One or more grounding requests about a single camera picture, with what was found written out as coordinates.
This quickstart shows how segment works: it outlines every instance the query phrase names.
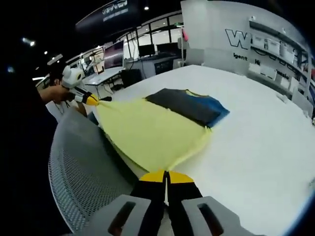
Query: person's arm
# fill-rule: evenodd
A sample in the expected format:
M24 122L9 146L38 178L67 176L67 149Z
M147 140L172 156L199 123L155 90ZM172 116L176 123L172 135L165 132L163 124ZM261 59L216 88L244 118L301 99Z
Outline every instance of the person's arm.
M76 107L75 109L81 113L82 115L84 115L85 117L87 117L87 111L85 110L84 105L82 104L82 102L77 102L78 103L78 107Z
M39 91L39 95L45 104L50 101L60 103L66 99L69 91L61 85L50 86Z

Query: round table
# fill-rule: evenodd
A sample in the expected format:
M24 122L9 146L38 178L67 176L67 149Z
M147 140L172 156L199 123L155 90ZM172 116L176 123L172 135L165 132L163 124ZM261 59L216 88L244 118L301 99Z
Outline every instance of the round table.
M252 233L278 236L289 230L312 194L311 120L258 82L196 65L143 80L116 92L113 100L141 98L163 88L210 95L230 111L212 129L208 145L174 170L193 178L203 196L235 212ZM144 173L123 160L138 177Z

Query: monitor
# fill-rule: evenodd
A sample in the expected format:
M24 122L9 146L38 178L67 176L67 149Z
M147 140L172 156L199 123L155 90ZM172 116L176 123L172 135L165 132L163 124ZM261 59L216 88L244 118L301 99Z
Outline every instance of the monitor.
M178 48L178 43L163 43L157 45L157 51L159 53L178 54L181 50Z
M154 55L156 53L154 44L139 46L139 56Z
M123 66L124 64L124 42L120 41L105 49L104 68Z

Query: ceiling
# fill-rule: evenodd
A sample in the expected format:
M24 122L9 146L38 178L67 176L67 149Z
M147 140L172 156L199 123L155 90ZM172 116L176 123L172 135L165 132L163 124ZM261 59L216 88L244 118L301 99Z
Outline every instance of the ceiling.
M277 11L270 2L275 0L238 0L251 3L270 11ZM6 13L1 15L2 36L6 66L36 70L38 76L48 73L47 62L58 54L67 60L81 52L108 42L104 35L83 37L75 32L75 24L83 17L110 2L110 0L51 0L6 2ZM180 10L180 0L139 0L141 22L157 16ZM36 42L30 47L22 43L22 37Z

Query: person's hand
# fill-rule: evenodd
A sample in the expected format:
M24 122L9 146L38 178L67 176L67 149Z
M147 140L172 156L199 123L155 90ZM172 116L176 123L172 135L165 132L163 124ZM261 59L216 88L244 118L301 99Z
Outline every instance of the person's hand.
M69 90L61 85L52 86L52 100L60 104L62 101L66 101L69 95Z

